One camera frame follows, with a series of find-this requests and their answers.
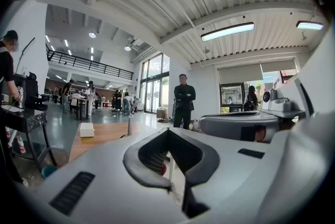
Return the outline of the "person's right hand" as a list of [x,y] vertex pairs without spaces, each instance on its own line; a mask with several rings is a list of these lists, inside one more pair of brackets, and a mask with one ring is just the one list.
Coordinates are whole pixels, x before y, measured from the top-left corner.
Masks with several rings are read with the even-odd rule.
[[255,132],[255,141],[262,142],[266,136],[266,127],[265,126],[257,126]]

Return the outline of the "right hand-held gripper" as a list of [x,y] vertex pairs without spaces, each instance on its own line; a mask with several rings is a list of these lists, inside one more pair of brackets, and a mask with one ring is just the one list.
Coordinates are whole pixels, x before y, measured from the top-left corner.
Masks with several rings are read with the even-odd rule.
[[305,118],[302,110],[294,109],[293,102],[287,97],[278,98],[277,91],[271,89],[264,92],[261,111],[245,111],[222,115],[205,115],[199,120],[202,133],[231,140],[255,141],[257,126],[266,127],[266,136],[262,141],[271,142],[279,131],[280,119]]

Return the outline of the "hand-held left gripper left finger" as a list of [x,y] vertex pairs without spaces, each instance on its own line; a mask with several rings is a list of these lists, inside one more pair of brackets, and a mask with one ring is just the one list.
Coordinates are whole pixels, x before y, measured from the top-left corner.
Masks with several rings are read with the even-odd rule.
[[[93,147],[58,169],[32,191],[18,187],[31,217],[40,223],[183,223],[188,217],[168,191],[140,185],[126,171],[126,150],[156,133],[156,129],[106,142]],[[94,175],[69,215],[59,212],[51,202],[79,173]]]

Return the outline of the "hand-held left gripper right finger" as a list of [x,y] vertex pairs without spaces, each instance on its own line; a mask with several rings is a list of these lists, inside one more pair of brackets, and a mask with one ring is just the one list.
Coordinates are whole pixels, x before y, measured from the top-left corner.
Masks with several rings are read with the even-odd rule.
[[282,163],[286,133],[269,144],[212,137],[174,128],[172,146],[197,154],[185,175],[181,223],[280,223],[286,219]]

